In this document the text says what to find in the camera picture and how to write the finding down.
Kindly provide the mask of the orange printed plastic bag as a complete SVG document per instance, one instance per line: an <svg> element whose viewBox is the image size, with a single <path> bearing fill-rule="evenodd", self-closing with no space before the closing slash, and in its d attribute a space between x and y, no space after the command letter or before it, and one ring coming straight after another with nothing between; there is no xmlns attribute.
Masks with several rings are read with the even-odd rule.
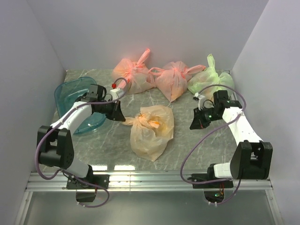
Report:
<svg viewBox="0 0 300 225"><path fill-rule="evenodd" d="M174 115L170 107L155 105L141 107L140 113L126 117L122 123L131 126L130 146L139 157L156 161L173 139Z"/></svg>

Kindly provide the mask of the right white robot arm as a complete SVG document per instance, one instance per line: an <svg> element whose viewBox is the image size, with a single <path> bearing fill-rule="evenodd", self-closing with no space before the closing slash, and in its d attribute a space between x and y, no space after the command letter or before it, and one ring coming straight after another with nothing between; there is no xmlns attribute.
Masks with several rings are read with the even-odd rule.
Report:
<svg viewBox="0 0 300 225"><path fill-rule="evenodd" d="M229 127L237 148L228 163L210 166L206 181L217 187L223 179L265 180L269 176L273 147L264 142L248 122L242 105L231 100L226 90L213 94L213 106L199 106L194 109L191 130L205 129L211 122L223 120Z"/></svg>

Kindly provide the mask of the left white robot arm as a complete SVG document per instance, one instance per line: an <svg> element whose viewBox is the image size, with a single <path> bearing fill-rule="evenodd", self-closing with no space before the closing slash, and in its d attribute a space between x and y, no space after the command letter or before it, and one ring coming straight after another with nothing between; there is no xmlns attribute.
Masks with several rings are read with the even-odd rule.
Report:
<svg viewBox="0 0 300 225"><path fill-rule="evenodd" d="M37 148L35 152L35 167L41 178L51 180L54 177L45 176L40 165L56 167L69 176L73 176L83 188L93 186L95 176L91 165L75 157L72 136L79 126L90 116L100 113L112 121L124 122L120 99L125 96L126 88L112 86L111 100L106 100L106 88L92 84L88 92L79 96L73 106L58 121L50 126L41 126L37 132Z"/></svg>

